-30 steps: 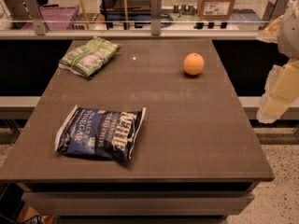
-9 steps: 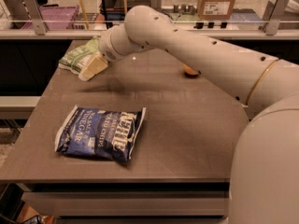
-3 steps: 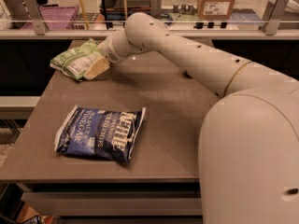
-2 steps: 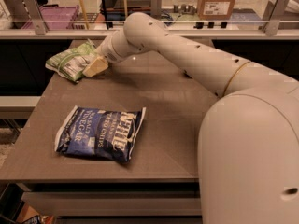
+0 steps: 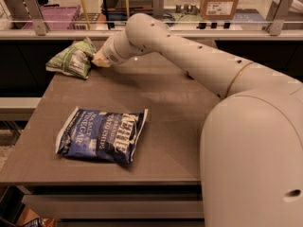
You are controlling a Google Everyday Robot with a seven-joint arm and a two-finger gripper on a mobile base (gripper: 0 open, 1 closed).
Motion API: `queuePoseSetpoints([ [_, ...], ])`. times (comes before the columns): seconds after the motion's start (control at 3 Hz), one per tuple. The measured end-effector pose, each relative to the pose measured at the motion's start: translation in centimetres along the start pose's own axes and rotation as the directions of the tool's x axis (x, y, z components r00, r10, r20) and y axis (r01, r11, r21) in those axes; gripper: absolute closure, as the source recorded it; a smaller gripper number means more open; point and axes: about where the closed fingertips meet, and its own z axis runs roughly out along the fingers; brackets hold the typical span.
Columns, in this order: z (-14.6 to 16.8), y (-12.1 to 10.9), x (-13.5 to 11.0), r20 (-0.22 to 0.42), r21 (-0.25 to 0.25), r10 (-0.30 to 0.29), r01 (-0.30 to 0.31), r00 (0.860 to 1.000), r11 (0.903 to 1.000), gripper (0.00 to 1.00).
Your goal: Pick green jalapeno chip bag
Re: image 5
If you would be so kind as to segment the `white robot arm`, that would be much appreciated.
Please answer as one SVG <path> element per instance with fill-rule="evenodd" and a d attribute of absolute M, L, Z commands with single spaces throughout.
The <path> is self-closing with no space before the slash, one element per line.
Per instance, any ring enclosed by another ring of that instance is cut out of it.
<path fill-rule="evenodd" d="M 93 58 L 157 52 L 220 98 L 200 141 L 205 227 L 303 227 L 303 84 L 132 16 Z"/>

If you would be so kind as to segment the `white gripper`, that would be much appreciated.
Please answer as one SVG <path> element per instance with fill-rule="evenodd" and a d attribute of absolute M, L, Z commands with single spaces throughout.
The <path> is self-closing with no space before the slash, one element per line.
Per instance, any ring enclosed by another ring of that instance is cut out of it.
<path fill-rule="evenodd" d="M 97 67 L 110 67 L 123 63 L 133 56 L 132 49 L 126 32 L 119 31 L 106 40 L 93 57 L 92 63 Z"/>

